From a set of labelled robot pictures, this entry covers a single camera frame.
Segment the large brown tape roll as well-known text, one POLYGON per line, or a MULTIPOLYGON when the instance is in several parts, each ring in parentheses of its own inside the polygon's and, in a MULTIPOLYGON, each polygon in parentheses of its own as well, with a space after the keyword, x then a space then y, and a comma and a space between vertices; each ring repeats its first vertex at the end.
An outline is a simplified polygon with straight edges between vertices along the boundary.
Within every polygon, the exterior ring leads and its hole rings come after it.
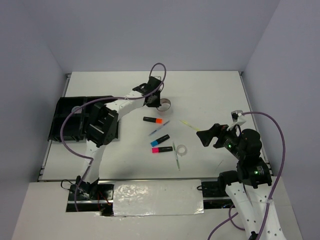
POLYGON ((173 113, 172 103, 167 98, 160 99, 160 106, 156 108, 160 116, 169 116, 173 113))

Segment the orange highlighter marker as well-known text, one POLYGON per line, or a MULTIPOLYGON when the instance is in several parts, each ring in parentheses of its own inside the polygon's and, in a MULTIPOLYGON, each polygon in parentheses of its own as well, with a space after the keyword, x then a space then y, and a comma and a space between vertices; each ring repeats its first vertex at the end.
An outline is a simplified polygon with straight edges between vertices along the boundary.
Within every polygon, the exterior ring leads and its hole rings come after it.
POLYGON ((163 119, 162 118, 156 118, 156 117, 144 116, 142 120, 144 122, 149 122, 149 123, 156 123, 156 124, 162 124, 163 123, 163 119))

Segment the yellow ballpoint pen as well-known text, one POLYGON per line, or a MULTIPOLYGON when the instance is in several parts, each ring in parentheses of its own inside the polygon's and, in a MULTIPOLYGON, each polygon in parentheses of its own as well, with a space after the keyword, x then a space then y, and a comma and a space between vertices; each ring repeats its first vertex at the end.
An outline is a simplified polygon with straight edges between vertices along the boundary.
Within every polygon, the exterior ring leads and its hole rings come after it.
POLYGON ((188 126, 189 128, 191 128, 191 129, 193 129, 193 130, 195 130, 195 131, 200 131, 200 129, 199 128, 197 128, 197 127, 195 127, 195 126, 193 126, 193 125, 191 125, 190 123, 188 123, 187 121, 184 121, 184 120, 179 120, 181 123, 183 123, 184 125, 186 125, 186 126, 188 126))

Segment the small clear tape roll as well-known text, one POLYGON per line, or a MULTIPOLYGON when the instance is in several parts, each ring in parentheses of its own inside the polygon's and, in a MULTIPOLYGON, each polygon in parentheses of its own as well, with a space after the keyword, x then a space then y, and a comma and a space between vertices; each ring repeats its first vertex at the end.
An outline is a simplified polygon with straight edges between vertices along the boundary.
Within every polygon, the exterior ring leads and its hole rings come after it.
POLYGON ((179 155, 179 156, 184 156, 187 154, 187 148, 185 145, 183 144, 180 144, 176 147, 176 153, 179 155))

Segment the blue ballpoint pen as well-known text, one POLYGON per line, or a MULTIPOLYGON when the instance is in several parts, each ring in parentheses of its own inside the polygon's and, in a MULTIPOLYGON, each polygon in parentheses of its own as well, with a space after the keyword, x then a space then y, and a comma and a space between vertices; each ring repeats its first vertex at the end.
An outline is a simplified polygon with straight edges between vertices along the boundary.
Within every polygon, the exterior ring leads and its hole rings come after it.
POLYGON ((153 130, 150 134, 148 134, 148 136, 151 136, 151 135, 155 134, 156 132, 158 132, 159 130, 161 130, 163 127, 165 127, 169 122, 170 122, 170 120, 166 121, 166 122, 163 123, 161 126, 159 126, 158 128, 156 128, 155 130, 153 130))

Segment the green ballpoint pen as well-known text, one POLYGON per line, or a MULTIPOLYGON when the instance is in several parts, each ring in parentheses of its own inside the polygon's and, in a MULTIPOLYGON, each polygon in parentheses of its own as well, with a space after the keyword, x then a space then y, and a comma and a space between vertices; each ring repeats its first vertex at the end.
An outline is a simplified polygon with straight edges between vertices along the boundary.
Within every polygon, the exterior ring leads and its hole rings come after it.
POLYGON ((178 158, 178 154, 177 154, 177 149, 176 149, 176 145, 175 143, 172 141, 172 148, 173 148, 173 152, 174 152, 174 156, 175 156, 175 161, 176 161, 176 165, 177 165, 177 168, 178 170, 180 171, 181 170, 181 167, 180 167, 180 163, 179 163, 179 158, 178 158))

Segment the blue highlighter marker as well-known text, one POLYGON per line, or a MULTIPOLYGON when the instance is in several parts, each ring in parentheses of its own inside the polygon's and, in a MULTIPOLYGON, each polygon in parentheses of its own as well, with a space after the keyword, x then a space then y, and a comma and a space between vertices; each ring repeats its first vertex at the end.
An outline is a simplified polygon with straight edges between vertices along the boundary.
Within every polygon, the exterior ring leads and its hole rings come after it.
POLYGON ((168 134, 166 134, 166 135, 164 135, 164 136, 162 136, 162 137, 159 137, 159 138, 157 138, 156 140, 152 141, 152 142, 150 143, 150 145, 151 145, 152 147, 155 147, 155 146, 157 146, 157 145, 165 142, 165 141, 168 140, 169 138, 170 138, 170 136, 169 136, 168 134))

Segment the pink highlighter marker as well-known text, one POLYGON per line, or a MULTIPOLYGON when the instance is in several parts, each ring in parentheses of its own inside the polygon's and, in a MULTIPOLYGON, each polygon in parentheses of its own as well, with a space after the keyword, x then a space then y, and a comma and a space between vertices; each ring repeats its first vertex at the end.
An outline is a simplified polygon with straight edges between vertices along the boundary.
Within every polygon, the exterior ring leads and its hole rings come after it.
POLYGON ((172 152, 173 151, 173 147, 172 146, 163 146, 163 147, 153 147, 151 149, 151 152, 153 154, 157 154, 157 153, 165 153, 165 152, 172 152))

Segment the clear paper clip jar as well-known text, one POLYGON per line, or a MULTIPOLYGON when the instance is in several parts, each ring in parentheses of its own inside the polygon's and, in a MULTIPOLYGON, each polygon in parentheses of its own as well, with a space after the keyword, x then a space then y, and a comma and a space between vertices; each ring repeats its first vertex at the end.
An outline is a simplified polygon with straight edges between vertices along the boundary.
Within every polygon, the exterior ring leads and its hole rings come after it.
POLYGON ((74 114, 81 114, 82 113, 82 108, 80 106, 74 106, 71 109, 71 112, 74 113, 74 114))

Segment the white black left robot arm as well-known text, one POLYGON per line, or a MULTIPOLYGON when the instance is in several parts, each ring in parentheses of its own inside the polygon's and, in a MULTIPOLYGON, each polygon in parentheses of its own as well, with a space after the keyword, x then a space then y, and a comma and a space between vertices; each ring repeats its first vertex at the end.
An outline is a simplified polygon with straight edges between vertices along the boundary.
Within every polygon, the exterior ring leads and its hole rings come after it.
POLYGON ((150 76, 148 82, 134 87, 124 97, 112 97, 106 103, 94 103, 85 127, 86 152, 82 173, 71 187, 74 199, 82 195, 91 200, 97 196, 100 166, 106 146, 118 134, 119 120, 144 106, 158 108, 163 81, 150 76))

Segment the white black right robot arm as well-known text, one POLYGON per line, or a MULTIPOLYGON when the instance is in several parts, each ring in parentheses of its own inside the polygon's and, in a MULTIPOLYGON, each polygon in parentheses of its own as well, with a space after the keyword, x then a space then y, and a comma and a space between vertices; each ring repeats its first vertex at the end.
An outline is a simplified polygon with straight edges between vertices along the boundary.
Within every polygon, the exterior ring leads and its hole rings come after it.
POLYGON ((216 123, 208 130, 197 131, 196 135, 204 147, 216 138, 213 147, 225 148, 238 160, 236 170, 219 174, 217 190, 230 197, 246 237, 249 240, 284 240, 286 237, 272 199, 276 181, 261 158, 260 134, 249 128, 237 133, 239 128, 216 123))

